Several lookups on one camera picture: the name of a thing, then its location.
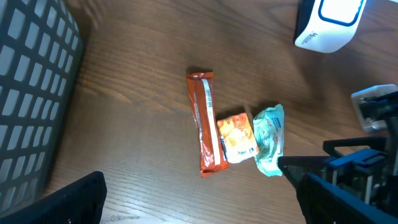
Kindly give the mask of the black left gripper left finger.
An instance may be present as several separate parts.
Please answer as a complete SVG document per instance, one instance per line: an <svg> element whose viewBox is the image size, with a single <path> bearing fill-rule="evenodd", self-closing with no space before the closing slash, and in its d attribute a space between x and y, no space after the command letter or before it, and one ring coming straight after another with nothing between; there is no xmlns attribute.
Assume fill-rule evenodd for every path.
<svg viewBox="0 0 398 224"><path fill-rule="evenodd" d="M100 171L95 171L32 205L1 218L1 223L98 224L106 194L104 175Z"/></svg>

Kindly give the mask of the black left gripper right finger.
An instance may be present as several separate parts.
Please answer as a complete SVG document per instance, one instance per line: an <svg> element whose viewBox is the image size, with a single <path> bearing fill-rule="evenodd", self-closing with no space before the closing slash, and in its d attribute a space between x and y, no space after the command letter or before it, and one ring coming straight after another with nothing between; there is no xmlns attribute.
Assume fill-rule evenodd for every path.
<svg viewBox="0 0 398 224"><path fill-rule="evenodd" d="M330 156L282 156L278 166L296 190L307 223L397 223L397 218L365 204L321 178Z"/></svg>

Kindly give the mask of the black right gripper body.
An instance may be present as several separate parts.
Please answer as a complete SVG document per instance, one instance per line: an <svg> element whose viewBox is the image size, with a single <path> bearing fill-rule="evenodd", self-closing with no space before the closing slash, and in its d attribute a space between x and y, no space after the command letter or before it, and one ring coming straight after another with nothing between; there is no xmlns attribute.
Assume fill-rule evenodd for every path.
<svg viewBox="0 0 398 224"><path fill-rule="evenodd" d="M325 141L334 157L331 182L385 212L397 211L397 116L387 120L387 136Z"/></svg>

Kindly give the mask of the teal wrapper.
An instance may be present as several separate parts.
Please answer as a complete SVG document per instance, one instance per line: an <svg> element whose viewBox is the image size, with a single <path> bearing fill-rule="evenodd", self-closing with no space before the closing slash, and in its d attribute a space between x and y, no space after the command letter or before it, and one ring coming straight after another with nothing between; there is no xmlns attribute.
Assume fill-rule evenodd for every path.
<svg viewBox="0 0 398 224"><path fill-rule="evenodd" d="M284 108L269 107L254 117L254 137L259 152L254 156L257 168L268 177L282 176L278 158L284 155Z"/></svg>

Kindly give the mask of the orange snack packet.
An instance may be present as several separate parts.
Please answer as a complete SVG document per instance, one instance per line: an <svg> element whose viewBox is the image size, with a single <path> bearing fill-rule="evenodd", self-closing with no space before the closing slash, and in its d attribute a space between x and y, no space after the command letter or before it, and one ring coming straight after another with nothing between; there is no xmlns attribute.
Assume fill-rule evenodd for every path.
<svg viewBox="0 0 398 224"><path fill-rule="evenodd" d="M246 113L218 120L217 126L229 163L237 164L258 154L259 148Z"/></svg>

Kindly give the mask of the red snack bar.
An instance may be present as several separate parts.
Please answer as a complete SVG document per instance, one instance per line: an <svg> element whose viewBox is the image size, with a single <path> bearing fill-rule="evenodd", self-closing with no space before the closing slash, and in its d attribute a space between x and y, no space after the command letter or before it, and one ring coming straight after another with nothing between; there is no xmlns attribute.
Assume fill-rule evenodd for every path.
<svg viewBox="0 0 398 224"><path fill-rule="evenodd" d="M213 72L187 75L187 90L200 143L200 176L229 168L216 123Z"/></svg>

